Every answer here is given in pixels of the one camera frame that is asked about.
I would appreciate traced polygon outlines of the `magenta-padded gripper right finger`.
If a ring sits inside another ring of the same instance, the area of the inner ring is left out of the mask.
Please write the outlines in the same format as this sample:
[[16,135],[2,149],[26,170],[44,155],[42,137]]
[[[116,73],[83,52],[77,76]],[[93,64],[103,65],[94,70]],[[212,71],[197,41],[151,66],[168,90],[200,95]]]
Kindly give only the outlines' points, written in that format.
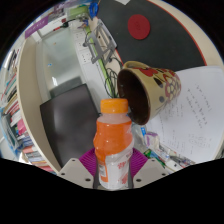
[[168,172],[155,158],[148,159],[137,149],[133,150],[126,184],[128,189],[144,187],[166,176]]

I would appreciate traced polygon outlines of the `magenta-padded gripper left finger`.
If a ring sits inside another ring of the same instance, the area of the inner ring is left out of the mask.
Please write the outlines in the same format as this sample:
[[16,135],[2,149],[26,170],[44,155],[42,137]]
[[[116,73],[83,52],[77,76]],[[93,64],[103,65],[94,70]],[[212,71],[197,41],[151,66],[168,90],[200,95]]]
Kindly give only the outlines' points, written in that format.
[[96,189],[99,181],[95,149],[89,150],[80,158],[71,158],[58,176],[83,188]]

